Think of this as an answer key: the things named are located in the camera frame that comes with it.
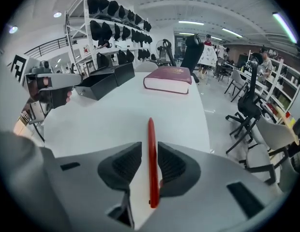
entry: white chair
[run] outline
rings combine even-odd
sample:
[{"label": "white chair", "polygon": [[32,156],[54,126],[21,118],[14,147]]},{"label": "white chair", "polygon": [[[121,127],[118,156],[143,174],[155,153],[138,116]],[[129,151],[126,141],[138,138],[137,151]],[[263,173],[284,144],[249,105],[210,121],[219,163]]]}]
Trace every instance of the white chair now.
[{"label": "white chair", "polygon": [[[281,166],[279,188],[281,191],[291,190],[299,174],[293,169],[285,148],[294,142],[289,128],[285,125],[274,124],[261,116],[251,133],[255,141],[260,144],[251,147],[246,160],[239,162],[245,163],[248,171],[269,185],[276,185],[275,169]],[[268,153],[267,147],[274,151]],[[284,153],[284,157],[273,165],[270,156],[280,152]]]},{"label": "white chair", "polygon": [[143,62],[136,67],[135,72],[152,72],[156,70],[158,66],[152,62]]},{"label": "white chair", "polygon": [[233,90],[233,94],[235,92],[235,88],[237,88],[239,91],[238,93],[234,96],[234,98],[231,100],[231,102],[233,102],[233,100],[239,95],[239,93],[245,88],[246,85],[248,85],[242,78],[241,75],[239,74],[239,71],[234,69],[233,73],[231,75],[232,81],[229,84],[229,86],[227,87],[226,91],[224,92],[224,94],[226,94],[226,92],[228,91],[229,87],[231,87],[231,85],[234,85],[234,90]]}]

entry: black box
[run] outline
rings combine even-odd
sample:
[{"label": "black box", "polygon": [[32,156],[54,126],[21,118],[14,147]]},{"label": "black box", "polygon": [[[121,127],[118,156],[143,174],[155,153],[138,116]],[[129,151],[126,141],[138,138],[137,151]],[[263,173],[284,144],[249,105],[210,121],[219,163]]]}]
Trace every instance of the black box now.
[{"label": "black box", "polygon": [[121,86],[123,83],[135,77],[135,72],[132,63],[107,67],[105,69],[94,71],[90,76],[101,75],[101,74],[114,74],[117,85]]},{"label": "black box", "polygon": [[81,84],[76,85],[75,90],[81,96],[98,101],[116,87],[115,75],[110,73],[89,76]]}]

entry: ceiling light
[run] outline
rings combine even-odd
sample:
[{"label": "ceiling light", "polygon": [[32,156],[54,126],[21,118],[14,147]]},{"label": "ceiling light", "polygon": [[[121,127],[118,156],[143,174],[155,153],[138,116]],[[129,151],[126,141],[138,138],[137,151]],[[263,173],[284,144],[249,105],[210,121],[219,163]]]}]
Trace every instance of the ceiling light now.
[{"label": "ceiling light", "polygon": [[18,30],[18,27],[17,26],[13,26],[13,27],[11,27],[9,29],[9,33],[15,33],[15,32],[17,32],[17,30]]},{"label": "ceiling light", "polygon": [[297,43],[297,40],[294,36],[294,34],[292,33],[291,29],[289,28],[289,26],[287,25],[287,23],[283,20],[283,18],[281,17],[281,15],[279,15],[278,13],[273,13],[272,14],[276,20],[280,23],[281,27],[284,28],[285,32],[288,34],[290,40],[293,42],[293,43]]},{"label": "ceiling light", "polygon": [[215,39],[215,40],[219,40],[219,41],[221,41],[222,39],[220,39],[220,38],[217,38],[217,37],[211,37],[211,38],[213,38],[213,39]]},{"label": "ceiling light", "polygon": [[194,35],[193,33],[179,33],[179,34],[183,34],[183,35]]},{"label": "ceiling light", "polygon": [[202,22],[195,22],[195,21],[179,21],[179,23],[187,23],[187,24],[204,25],[204,23],[202,23]]},{"label": "ceiling light", "polygon": [[222,30],[223,30],[223,31],[226,31],[226,32],[229,32],[229,33],[231,33],[231,34],[234,34],[234,35],[236,35],[237,37],[242,38],[241,35],[239,35],[239,34],[237,34],[237,33],[234,33],[233,31],[230,31],[230,30],[227,30],[227,29],[222,29]]},{"label": "ceiling light", "polygon": [[62,15],[61,12],[56,12],[56,13],[53,15],[53,17],[58,18],[58,17],[60,17],[61,15]]}]

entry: maroon book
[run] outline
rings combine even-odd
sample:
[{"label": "maroon book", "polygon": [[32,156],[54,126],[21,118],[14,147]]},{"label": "maroon book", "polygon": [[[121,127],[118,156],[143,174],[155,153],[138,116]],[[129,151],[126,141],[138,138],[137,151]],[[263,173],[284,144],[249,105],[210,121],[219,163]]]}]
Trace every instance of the maroon book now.
[{"label": "maroon book", "polygon": [[144,78],[144,86],[147,89],[179,94],[189,93],[190,84],[190,70],[183,67],[162,66]]}]

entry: railing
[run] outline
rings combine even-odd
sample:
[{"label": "railing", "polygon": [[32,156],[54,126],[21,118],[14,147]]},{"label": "railing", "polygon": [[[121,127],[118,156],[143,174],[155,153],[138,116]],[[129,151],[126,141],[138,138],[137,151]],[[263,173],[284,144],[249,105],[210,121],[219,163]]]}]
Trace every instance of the railing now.
[{"label": "railing", "polygon": [[32,58],[38,58],[41,57],[42,55],[45,55],[49,52],[52,52],[54,50],[60,49],[62,47],[68,46],[67,39],[64,38],[59,38],[57,40],[49,41],[47,43],[41,44],[30,51],[27,51],[25,55],[28,55],[29,57]]}]

